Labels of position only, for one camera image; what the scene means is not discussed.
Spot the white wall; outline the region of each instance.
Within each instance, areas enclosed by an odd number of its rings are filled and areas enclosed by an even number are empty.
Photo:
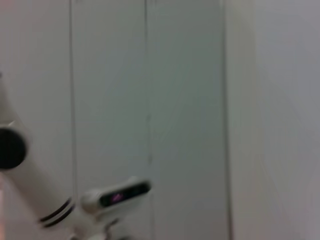
[[[229,3],[235,239],[318,239],[320,3]]]
[[[314,0],[255,6],[264,166],[281,239],[320,234],[319,7]]]

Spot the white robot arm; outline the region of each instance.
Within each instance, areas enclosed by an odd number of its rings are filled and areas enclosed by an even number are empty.
[[[47,229],[71,227],[79,237],[90,234],[90,218],[80,213],[75,200],[33,161],[30,138],[13,111],[0,76],[0,171]]]
[[[131,179],[87,192],[79,208],[75,199],[37,167],[30,143],[26,128],[7,99],[0,75],[0,172],[13,183],[43,228],[71,228],[72,239],[109,239],[110,226],[134,210],[151,190],[148,181]],[[97,234],[98,224],[102,231]]]

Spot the black stripe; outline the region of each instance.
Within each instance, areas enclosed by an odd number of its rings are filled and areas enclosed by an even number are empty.
[[[71,200],[72,199],[69,198],[61,207],[59,207],[58,210],[54,211],[53,213],[51,213],[48,216],[45,216],[45,217],[41,218],[39,220],[39,222],[43,223],[43,222],[48,221],[48,220],[52,219],[53,217],[57,216],[59,213],[61,213],[71,203]]]
[[[58,223],[60,223],[62,220],[64,220],[66,217],[68,217],[72,211],[75,209],[75,205],[72,205],[72,207],[70,207],[70,209],[68,211],[66,211],[61,217],[59,217],[58,219],[54,220],[51,223],[45,224],[43,225],[44,228],[50,228],[54,225],[57,225]]]

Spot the black joint cap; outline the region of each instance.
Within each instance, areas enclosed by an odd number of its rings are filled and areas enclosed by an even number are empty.
[[[20,134],[9,128],[0,128],[0,169],[16,168],[25,160],[27,151]]]

